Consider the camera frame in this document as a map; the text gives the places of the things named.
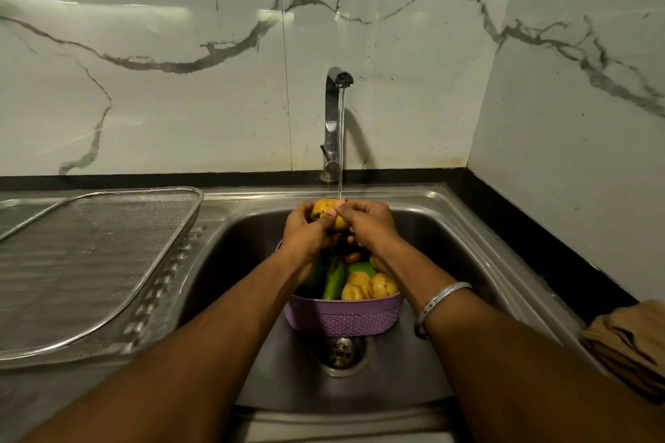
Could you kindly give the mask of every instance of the potato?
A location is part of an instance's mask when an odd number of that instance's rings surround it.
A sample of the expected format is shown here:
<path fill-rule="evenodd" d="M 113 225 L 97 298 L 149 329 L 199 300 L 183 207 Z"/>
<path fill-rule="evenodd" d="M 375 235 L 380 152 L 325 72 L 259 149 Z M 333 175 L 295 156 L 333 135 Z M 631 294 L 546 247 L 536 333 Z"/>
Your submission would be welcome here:
<path fill-rule="evenodd" d="M 342 299 L 344 301 L 357 301 L 359 299 L 365 299 L 361 288 L 354 286 L 353 284 L 347 283 L 342 289 Z"/>
<path fill-rule="evenodd" d="M 309 218 L 312 221 L 318 221 L 327 210 L 335 208 L 336 203 L 337 200 L 335 198 L 323 198 L 322 200 L 319 200 L 314 204 L 314 208 L 312 209 Z M 335 217 L 335 225 L 333 226 L 333 229 L 336 232 L 346 231 L 348 229 L 348 222 L 346 222 L 342 216 L 337 215 Z"/>
<path fill-rule="evenodd" d="M 370 276 L 364 271 L 354 271 L 346 279 L 346 285 L 351 284 L 352 286 L 359 288 L 362 292 L 363 298 L 365 299 L 369 299 L 369 292 L 367 290 L 369 283 Z"/>
<path fill-rule="evenodd" d="M 397 294 L 400 289 L 393 279 L 388 277 L 385 273 L 377 273 L 370 279 L 367 285 L 367 294 L 370 298 L 385 298 Z"/>
<path fill-rule="evenodd" d="M 353 263 L 357 263 L 361 259 L 362 259 L 362 254 L 360 252 L 351 252 L 350 254 L 342 256 L 342 260 L 347 265 L 352 265 Z"/>

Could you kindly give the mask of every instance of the sink drain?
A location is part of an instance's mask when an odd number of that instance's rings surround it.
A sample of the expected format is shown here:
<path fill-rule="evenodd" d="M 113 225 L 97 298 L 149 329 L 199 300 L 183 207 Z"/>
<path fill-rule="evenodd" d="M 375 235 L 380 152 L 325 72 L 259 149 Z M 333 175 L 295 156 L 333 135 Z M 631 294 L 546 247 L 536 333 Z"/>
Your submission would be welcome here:
<path fill-rule="evenodd" d="M 317 363 L 332 377 L 348 377 L 360 371 L 370 359 L 373 342 L 370 337 L 310 338 Z"/>

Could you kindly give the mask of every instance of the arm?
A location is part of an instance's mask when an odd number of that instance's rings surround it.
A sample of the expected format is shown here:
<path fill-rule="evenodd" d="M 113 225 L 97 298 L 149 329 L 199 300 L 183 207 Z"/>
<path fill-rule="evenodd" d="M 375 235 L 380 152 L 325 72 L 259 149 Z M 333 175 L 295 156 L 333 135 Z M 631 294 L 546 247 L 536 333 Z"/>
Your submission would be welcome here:
<path fill-rule="evenodd" d="M 335 212 L 307 224 L 312 205 L 289 216 L 279 251 L 23 442 L 218 441 L 279 312 L 328 242 Z"/>
<path fill-rule="evenodd" d="M 455 281 L 397 235 L 386 205 L 338 210 L 416 313 Z M 468 289 L 436 305 L 424 327 L 479 443 L 665 441 L 659 409 Z"/>

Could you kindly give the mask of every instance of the faucet spout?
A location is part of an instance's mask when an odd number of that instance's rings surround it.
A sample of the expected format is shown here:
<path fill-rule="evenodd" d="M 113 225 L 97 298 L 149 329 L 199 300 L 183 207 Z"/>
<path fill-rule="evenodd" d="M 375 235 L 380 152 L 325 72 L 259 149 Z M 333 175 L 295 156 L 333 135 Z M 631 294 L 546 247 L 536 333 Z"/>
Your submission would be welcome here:
<path fill-rule="evenodd" d="M 353 84 L 353 76 L 340 69 L 331 67 L 326 76 L 326 106 L 325 106 L 325 136 L 321 151 L 323 151 L 323 171 L 320 179 L 327 184 L 339 181 L 342 166 L 340 165 L 340 152 L 344 150 L 340 144 L 341 127 L 339 109 L 339 90 L 348 88 Z"/>

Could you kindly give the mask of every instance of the hand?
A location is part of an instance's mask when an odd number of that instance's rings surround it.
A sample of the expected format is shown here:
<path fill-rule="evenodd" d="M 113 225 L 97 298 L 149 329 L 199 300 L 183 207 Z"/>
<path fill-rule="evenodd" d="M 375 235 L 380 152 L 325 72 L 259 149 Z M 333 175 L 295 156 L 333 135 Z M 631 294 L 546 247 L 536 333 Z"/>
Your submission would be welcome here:
<path fill-rule="evenodd" d="M 336 205 L 337 212 L 351 225 L 351 244 L 378 254 L 379 245 L 392 238 L 399 238 L 395 221 L 389 207 L 381 202 L 367 200 L 341 200 Z"/>
<path fill-rule="evenodd" d="M 287 217 L 284 227 L 284 235 L 281 249 L 293 252 L 300 257 L 302 270 L 299 271 L 299 283 L 309 277 L 319 258 L 321 249 L 333 246 L 339 240 L 340 235 L 328 235 L 337 217 L 337 211 L 333 208 L 321 216 L 318 221 L 308 222 L 308 217 L 316 202 L 313 200 L 298 205 Z"/>

